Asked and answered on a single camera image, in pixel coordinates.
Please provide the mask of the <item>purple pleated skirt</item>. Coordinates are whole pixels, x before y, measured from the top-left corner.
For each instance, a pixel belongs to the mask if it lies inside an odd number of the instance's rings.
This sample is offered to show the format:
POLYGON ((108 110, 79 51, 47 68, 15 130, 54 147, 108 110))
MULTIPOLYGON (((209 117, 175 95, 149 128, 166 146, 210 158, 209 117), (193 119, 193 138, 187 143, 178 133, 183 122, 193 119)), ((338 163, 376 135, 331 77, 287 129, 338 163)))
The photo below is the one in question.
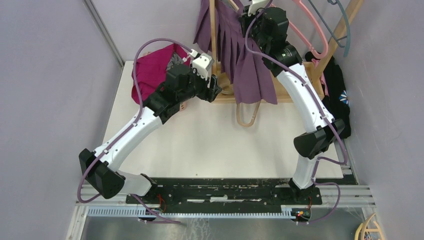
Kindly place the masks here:
POLYGON ((262 57, 252 53, 260 49, 242 34, 239 17, 243 3, 239 0, 234 3, 238 10, 223 0, 215 2, 216 51, 221 71, 227 74, 238 104, 254 104, 264 100, 276 105, 278 100, 271 72, 264 65, 262 57))

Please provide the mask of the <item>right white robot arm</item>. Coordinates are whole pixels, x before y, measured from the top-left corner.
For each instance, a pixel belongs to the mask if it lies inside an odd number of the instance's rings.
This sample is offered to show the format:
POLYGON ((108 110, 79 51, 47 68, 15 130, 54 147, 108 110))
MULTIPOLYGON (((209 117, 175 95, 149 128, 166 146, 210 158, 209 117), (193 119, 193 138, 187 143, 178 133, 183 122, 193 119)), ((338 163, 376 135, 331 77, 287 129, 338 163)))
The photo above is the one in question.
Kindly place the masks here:
POLYGON ((289 20, 285 10, 270 7, 265 1, 245 6, 239 18, 242 35, 252 40, 271 74, 282 84, 296 106, 305 133, 293 140, 298 152, 296 170, 289 181, 289 199, 302 204, 316 180, 318 161, 345 128, 342 119, 336 119, 320 100, 297 49, 287 41, 289 20))

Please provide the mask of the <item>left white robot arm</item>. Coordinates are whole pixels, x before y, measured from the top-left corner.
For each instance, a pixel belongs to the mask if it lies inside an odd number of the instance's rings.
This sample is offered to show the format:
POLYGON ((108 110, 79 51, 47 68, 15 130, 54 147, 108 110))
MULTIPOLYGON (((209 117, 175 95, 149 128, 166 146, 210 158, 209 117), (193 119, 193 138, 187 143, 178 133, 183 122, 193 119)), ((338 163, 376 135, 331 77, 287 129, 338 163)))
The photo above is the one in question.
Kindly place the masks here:
POLYGON ((199 98, 213 102, 222 91, 214 74, 204 78, 205 69, 185 64, 172 66, 165 80, 143 102, 143 108, 111 139, 90 151, 83 149, 79 163, 83 179, 98 192, 110 199, 119 193, 135 194, 149 204, 156 200, 155 182, 144 173, 139 175, 119 170, 127 156, 153 131, 163 126, 180 111, 181 103, 199 98))

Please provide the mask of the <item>magenta skirt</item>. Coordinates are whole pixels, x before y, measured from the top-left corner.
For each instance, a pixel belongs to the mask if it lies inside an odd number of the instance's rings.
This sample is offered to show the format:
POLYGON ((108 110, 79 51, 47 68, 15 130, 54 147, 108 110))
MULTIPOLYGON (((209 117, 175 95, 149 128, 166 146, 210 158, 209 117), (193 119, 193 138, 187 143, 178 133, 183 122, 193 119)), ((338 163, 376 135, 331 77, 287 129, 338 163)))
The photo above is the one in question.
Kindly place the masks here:
POLYGON ((178 44, 170 44, 138 58, 135 66, 137 84, 141 99, 145 101, 156 88, 165 81, 167 71, 175 64, 190 65, 183 59, 188 53, 178 44))

